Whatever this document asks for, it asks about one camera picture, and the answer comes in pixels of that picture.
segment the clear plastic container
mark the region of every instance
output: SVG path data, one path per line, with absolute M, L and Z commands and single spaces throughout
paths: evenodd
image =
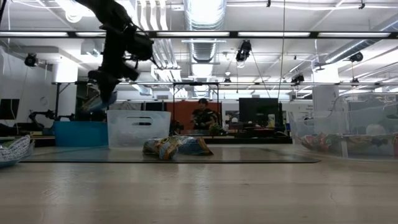
M 169 136 L 170 112 L 109 110 L 107 116 L 110 149 L 142 148 L 147 139 Z
M 311 151 L 345 158 L 398 159 L 398 94 L 360 93 L 336 99 L 312 118 L 289 114 L 292 137 Z

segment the robotic arm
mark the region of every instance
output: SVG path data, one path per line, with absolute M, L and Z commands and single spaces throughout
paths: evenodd
M 137 34 L 138 27 L 132 23 L 125 8 L 114 0 L 75 0 L 92 10 L 106 31 L 103 61 L 97 70 L 90 71 L 88 77 L 96 80 L 100 97 L 104 103 L 111 98 L 119 79 L 137 80 L 136 68 L 124 63 L 124 53 L 128 51 L 135 61 L 152 60 L 152 44 L 147 35 Z

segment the person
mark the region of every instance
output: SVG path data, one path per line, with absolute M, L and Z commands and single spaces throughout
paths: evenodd
M 209 130 L 212 124 L 216 123 L 216 114 L 213 110 L 207 108 L 208 101 L 204 98 L 198 101 L 199 109 L 193 111 L 191 122 L 193 122 L 195 130 Z
M 97 70 L 88 73 L 89 78 L 96 80 L 100 97 L 104 103 L 111 98 L 112 92 L 120 78 L 136 81 L 139 73 L 136 68 L 124 63 L 124 53 L 128 51 L 137 55 L 139 60 L 152 58 L 153 41 L 146 35 L 136 33 L 137 26 L 125 8 L 115 0 L 75 0 L 94 12 L 96 18 L 106 31 L 103 61 Z

